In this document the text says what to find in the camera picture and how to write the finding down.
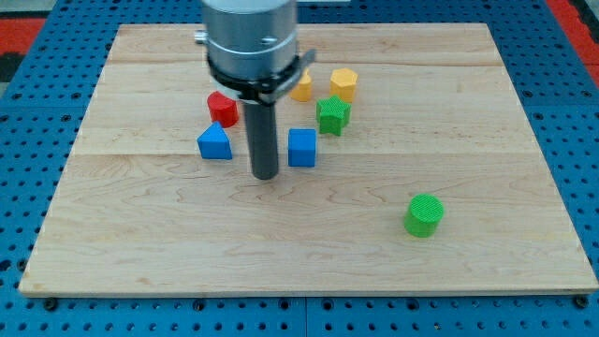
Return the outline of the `yellow block behind arm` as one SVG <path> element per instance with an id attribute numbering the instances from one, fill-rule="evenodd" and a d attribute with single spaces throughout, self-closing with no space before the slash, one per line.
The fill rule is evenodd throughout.
<path id="1" fill-rule="evenodd" d="M 308 102 L 312 97 L 313 80 L 308 69 L 305 69 L 297 85 L 289 93 L 289 96 L 299 102 Z"/>

